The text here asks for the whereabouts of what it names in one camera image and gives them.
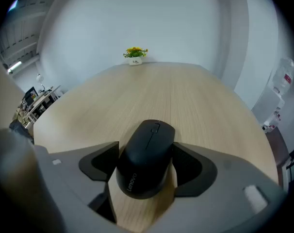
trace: mouse button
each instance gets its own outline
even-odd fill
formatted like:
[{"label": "mouse button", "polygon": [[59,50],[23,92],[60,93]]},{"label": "mouse button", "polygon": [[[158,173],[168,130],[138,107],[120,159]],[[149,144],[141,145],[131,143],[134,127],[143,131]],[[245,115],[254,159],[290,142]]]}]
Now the mouse button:
[{"label": "mouse button", "polygon": [[155,123],[152,128],[151,128],[151,132],[152,133],[157,133],[158,132],[158,129],[159,129],[160,125]]},{"label": "mouse button", "polygon": [[152,124],[140,125],[134,132],[134,134],[129,139],[126,149],[145,149],[151,136],[152,132],[150,131]]},{"label": "mouse button", "polygon": [[146,149],[146,155],[155,155],[160,157],[170,151],[171,146],[174,142],[174,135],[161,135],[159,134],[159,132],[160,130],[158,130],[158,133],[154,133],[152,138],[150,139],[148,147]]},{"label": "mouse button", "polygon": [[156,134],[153,135],[153,140],[159,140],[161,142],[174,142],[175,129],[166,123],[160,123],[160,127]]}]

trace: light wood tabletop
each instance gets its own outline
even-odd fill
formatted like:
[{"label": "light wood tabletop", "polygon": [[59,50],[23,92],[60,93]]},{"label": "light wood tabletop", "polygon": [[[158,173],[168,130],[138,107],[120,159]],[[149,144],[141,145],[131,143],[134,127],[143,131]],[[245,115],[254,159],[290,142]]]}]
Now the light wood tabletop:
[{"label": "light wood tabletop", "polygon": [[[119,141],[138,125],[158,119],[172,125],[175,141],[242,157],[275,182],[275,160],[262,129],[241,99],[209,71],[182,63],[109,68],[58,99],[34,124],[35,144],[49,153]],[[117,224],[148,228],[173,202],[175,170],[164,189],[147,200],[122,193],[109,180]]]}]

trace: ceiling light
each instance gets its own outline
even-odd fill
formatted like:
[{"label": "ceiling light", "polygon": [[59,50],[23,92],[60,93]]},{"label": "ceiling light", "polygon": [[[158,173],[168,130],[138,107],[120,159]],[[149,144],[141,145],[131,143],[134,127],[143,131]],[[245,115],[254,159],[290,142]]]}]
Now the ceiling light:
[{"label": "ceiling light", "polygon": [[9,69],[8,69],[8,72],[10,72],[10,71],[12,71],[12,70],[14,70],[14,69],[16,69],[19,65],[21,65],[22,64],[22,62],[17,62],[17,63],[15,63],[12,67],[10,67]]},{"label": "ceiling light", "polygon": [[11,11],[11,10],[13,10],[13,9],[16,7],[16,4],[17,4],[17,0],[15,0],[15,1],[13,2],[13,4],[10,6],[8,12]]}]

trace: black wireless mouse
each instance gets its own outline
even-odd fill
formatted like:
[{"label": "black wireless mouse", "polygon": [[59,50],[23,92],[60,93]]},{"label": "black wireless mouse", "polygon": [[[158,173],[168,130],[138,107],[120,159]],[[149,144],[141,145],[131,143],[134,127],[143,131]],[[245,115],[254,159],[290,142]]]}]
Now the black wireless mouse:
[{"label": "black wireless mouse", "polygon": [[148,199],[163,187],[172,157],[175,129],[159,120],[145,120],[130,138],[117,164],[120,189],[134,199]]}]

